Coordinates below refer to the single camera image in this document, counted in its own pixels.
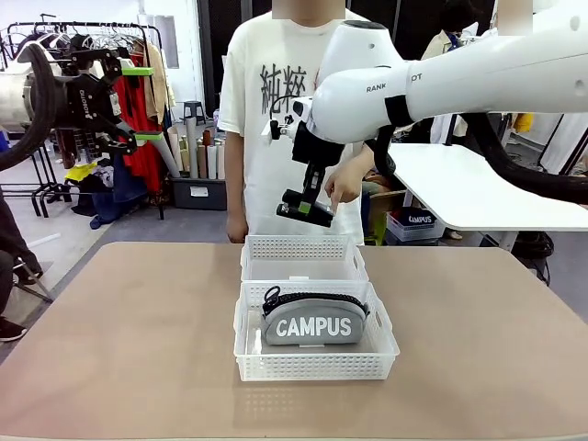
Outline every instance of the tan table surface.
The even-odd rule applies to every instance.
[[[588,434],[588,328],[508,253],[365,248],[401,355],[387,381],[242,383],[240,247],[105,246],[0,367],[0,434]]]

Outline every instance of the red garment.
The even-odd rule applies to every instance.
[[[136,66],[142,66],[142,56],[132,56],[131,58]],[[161,131],[161,126],[147,118],[144,83],[146,79],[147,77],[143,76],[123,76],[117,81],[114,89],[119,94],[120,109],[122,110],[120,117],[136,131]],[[133,86],[137,80],[139,87]],[[133,175],[143,177],[150,192],[156,193],[161,189],[162,157],[150,142],[139,147],[134,154],[125,155],[124,160]]]

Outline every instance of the person's arm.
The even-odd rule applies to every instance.
[[[243,190],[245,187],[244,170],[244,139],[239,133],[227,132],[224,150],[225,183],[227,187],[227,234],[232,243],[244,243],[249,232]]]
[[[324,186],[331,209],[337,211],[341,202],[347,203],[361,196],[361,183],[364,176],[374,168],[374,153],[364,144],[358,156],[350,159],[331,175]]]
[[[243,202],[245,134],[245,41],[246,27],[234,33],[225,64],[220,94],[219,128],[227,132],[224,149],[227,187],[227,235],[233,243],[244,243],[249,232]]]

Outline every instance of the floor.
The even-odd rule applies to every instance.
[[[536,155],[520,146],[509,146],[509,153],[522,164],[532,164]],[[19,166],[0,173],[0,182],[23,182],[31,177],[31,164]],[[17,222],[28,242],[60,234],[50,242],[34,248],[46,276],[46,285],[58,296],[87,264],[94,254],[107,243],[113,242],[182,242],[182,243],[227,243],[225,234],[226,213],[169,208],[165,220],[159,220],[157,209],[140,209],[127,215],[111,226],[100,230],[89,228],[90,218],[71,212],[71,204],[63,202],[51,205],[49,219],[37,218],[27,199],[9,199]],[[551,234],[556,252],[549,259],[551,288],[576,313],[588,322],[588,276],[585,272],[588,261],[588,234]],[[468,233],[460,243],[448,241],[449,246],[478,246],[481,236]],[[27,326],[46,311],[47,305],[29,294],[15,292],[11,296],[6,315]],[[0,363],[17,343],[0,345]]]

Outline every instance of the person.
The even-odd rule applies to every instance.
[[[293,114],[293,97],[314,93],[322,57],[341,22],[364,18],[346,10],[345,0],[274,0],[273,7],[235,31],[227,54],[218,126],[227,132],[228,236],[242,243],[248,233],[348,234],[361,244],[358,197],[374,167],[373,152],[348,145],[339,165],[327,169],[318,201],[336,216],[326,229],[278,217],[286,189],[301,191],[306,164],[292,160],[290,139],[268,144],[261,134],[270,116],[284,123]]]
[[[428,60],[462,47],[461,33],[463,29],[475,23],[476,15],[477,11],[470,0],[446,0],[439,15],[441,32],[433,37],[424,51],[422,60]],[[431,143],[446,143],[452,118],[452,115],[444,115],[433,119],[430,131]],[[468,124],[462,117],[456,116],[456,118],[453,143],[463,144],[468,132]],[[456,241],[463,239],[461,234],[450,229],[447,229],[445,236]]]
[[[12,291],[12,268],[14,258],[6,251],[0,251],[0,342],[12,342],[21,338],[27,329],[16,323],[9,322],[2,316],[6,309],[10,291]]]
[[[12,291],[13,268],[19,257],[36,277],[42,276],[37,256],[28,249],[0,189],[0,342],[18,340],[27,332],[23,326],[12,323],[2,316]],[[24,285],[35,283],[23,268],[19,268],[16,274],[18,281]]]

